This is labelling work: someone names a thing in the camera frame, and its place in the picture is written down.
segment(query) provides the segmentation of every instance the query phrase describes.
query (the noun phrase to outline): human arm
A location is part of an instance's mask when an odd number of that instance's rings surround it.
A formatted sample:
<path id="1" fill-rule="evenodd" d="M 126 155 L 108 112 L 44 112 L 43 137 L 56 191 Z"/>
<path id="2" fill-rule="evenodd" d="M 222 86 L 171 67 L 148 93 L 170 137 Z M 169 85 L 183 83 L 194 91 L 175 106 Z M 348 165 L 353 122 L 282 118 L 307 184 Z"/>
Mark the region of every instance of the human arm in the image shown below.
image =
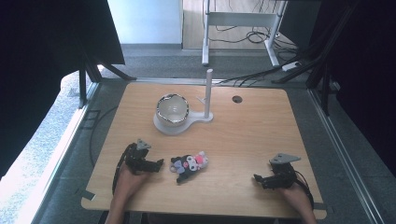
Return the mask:
<path id="1" fill-rule="evenodd" d="M 294 208 L 301 216 L 302 222 L 304 224 L 316 224 L 317 220 L 315 214 L 311 207 L 311 202 L 309 202 L 308 197 L 301 186 L 297 183 L 293 183 L 290 188 L 276 189 L 283 198 L 288 202 L 288 204 Z"/>
<path id="2" fill-rule="evenodd" d="M 121 165 L 106 224 L 122 223 L 127 203 L 130 201 L 131 197 L 138 192 L 148 177 L 149 173 L 133 175 L 125 162 Z"/>

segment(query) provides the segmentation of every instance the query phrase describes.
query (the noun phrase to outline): white desk leg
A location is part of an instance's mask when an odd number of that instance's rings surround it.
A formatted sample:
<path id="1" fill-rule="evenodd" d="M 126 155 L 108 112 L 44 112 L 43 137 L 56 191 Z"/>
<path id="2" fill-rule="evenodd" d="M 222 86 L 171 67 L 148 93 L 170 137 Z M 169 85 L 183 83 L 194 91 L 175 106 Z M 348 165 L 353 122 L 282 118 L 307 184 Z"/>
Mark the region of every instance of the white desk leg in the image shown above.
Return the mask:
<path id="1" fill-rule="evenodd" d="M 209 6 L 210 0 L 205 0 L 205 31 L 204 31 L 204 43 L 202 45 L 202 65 L 209 65 Z"/>
<path id="2" fill-rule="evenodd" d="M 274 44 L 274 39 L 277 33 L 277 30 L 279 29 L 280 21 L 282 20 L 283 16 L 283 11 L 285 9 L 286 1 L 281 1 L 279 5 L 279 9 L 277 10 L 275 21 L 273 28 L 271 29 L 271 35 L 268 40 L 264 41 L 265 47 L 267 48 L 268 55 L 270 56 L 271 63 L 273 67 L 278 67 L 279 62 L 277 61 L 274 49 L 273 49 L 273 44 Z"/>

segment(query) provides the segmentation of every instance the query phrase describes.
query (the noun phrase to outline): wooden table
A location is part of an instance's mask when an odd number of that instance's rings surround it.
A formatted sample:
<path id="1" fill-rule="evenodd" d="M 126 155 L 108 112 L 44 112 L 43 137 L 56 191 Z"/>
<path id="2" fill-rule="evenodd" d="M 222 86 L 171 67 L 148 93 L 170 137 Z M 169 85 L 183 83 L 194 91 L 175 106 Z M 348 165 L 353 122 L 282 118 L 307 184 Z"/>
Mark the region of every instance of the wooden table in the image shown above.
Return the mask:
<path id="1" fill-rule="evenodd" d="M 194 111 L 204 111 L 196 97 L 205 86 L 134 83 L 127 86 L 103 149 L 82 199 L 86 209 L 108 210 L 117 162 L 124 149 L 138 138 L 151 144 L 146 159 L 165 159 L 128 205 L 129 210 L 155 213 L 206 214 L 247 217 L 297 217 L 273 190 L 263 189 L 253 174 L 270 176 L 269 160 L 282 152 L 301 157 L 292 163 L 306 178 L 316 203 L 322 203 L 290 102 L 283 90 L 212 88 L 210 123 L 195 123 L 178 135 L 160 133 L 153 124 L 158 100 L 166 93 L 184 96 Z M 234 96 L 242 97 L 235 103 Z M 170 159 L 205 151 L 209 164 L 178 185 Z M 326 211 L 315 210 L 318 219 Z"/>

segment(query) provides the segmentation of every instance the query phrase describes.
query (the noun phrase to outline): plush toy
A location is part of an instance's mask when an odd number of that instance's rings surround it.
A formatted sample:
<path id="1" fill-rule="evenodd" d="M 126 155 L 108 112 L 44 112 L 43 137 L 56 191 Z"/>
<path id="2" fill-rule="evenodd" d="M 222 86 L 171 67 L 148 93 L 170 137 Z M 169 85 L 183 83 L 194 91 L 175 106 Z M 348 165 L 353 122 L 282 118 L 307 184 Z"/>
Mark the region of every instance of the plush toy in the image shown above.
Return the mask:
<path id="1" fill-rule="evenodd" d="M 201 151 L 196 156 L 186 155 L 171 159 L 170 170 L 178 174 L 177 183 L 188 179 L 191 175 L 207 166 L 208 159 L 206 154 Z"/>

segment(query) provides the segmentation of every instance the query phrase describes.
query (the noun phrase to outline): electrical cable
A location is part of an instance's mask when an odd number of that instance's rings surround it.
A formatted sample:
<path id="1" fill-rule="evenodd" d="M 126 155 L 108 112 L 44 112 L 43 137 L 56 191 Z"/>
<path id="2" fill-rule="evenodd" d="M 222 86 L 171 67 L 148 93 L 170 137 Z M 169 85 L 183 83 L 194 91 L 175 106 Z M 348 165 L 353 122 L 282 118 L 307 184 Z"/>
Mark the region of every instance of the electrical cable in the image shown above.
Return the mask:
<path id="1" fill-rule="evenodd" d="M 95 130 L 96 130 L 97 125 L 101 122 L 101 120 L 102 120 L 105 116 L 107 116 L 111 111 L 113 111 L 113 110 L 115 110 L 115 109 L 117 109 L 117 108 L 118 108 L 118 106 L 116 105 L 116 106 L 112 107 L 111 109 L 107 110 L 107 112 L 106 112 L 102 117 L 100 117 L 100 118 L 93 124 L 92 132 L 91 132 L 91 137 L 90 137 L 90 143 L 89 143 L 90 161 L 91 161 L 92 167 L 95 166 L 95 162 L 93 161 L 93 155 L 92 155 L 92 139 L 93 139 L 93 134 L 94 134 L 94 132 L 95 132 Z"/>

